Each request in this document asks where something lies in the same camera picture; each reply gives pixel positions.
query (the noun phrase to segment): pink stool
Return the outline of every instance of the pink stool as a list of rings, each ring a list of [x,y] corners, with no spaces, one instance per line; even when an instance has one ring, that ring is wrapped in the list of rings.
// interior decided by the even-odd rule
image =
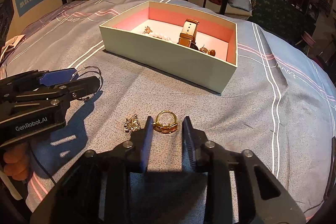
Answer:
[[[310,48],[314,47],[315,41],[307,32],[304,32],[304,34],[301,37],[302,39],[298,43],[296,43],[295,46],[299,45],[302,41],[305,41],[309,46],[306,54],[308,56]]]

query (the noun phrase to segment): box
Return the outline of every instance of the box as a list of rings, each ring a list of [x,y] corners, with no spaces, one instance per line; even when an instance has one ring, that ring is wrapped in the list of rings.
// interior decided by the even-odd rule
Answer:
[[[187,18],[199,21],[196,45],[212,57],[177,44]],[[172,42],[142,34],[149,26]],[[148,1],[100,25],[108,52],[124,56],[221,93],[237,68],[236,23],[199,10]]]

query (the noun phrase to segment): cardboard box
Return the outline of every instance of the cardboard box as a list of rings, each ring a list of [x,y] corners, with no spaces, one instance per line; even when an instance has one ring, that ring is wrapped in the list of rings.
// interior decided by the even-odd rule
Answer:
[[[177,44],[187,18],[199,21],[196,45],[216,56]],[[172,42],[142,34],[149,26]],[[199,10],[148,1],[100,25],[105,49],[221,93],[237,68],[236,23]]]

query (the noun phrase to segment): finger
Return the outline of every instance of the finger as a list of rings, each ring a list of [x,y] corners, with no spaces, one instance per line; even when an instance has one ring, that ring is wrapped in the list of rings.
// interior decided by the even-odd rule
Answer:
[[[18,144],[12,149],[4,153],[3,160],[7,164],[14,164],[23,158],[24,154],[27,151],[27,148],[28,148],[28,143]]]
[[[14,176],[21,173],[24,169],[28,167],[29,157],[28,155],[24,155],[23,158],[14,164],[6,164],[3,168],[3,171],[8,176]]]
[[[28,175],[29,175],[29,170],[28,168],[26,168],[21,173],[14,175],[13,179],[14,180],[25,180],[26,178],[28,178]]]

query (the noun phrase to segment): watch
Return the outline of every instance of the watch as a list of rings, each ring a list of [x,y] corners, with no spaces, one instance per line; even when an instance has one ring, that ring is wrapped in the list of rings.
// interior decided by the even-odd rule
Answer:
[[[196,34],[199,22],[193,19],[186,19],[180,33],[178,44],[190,47],[191,43],[196,44]]]

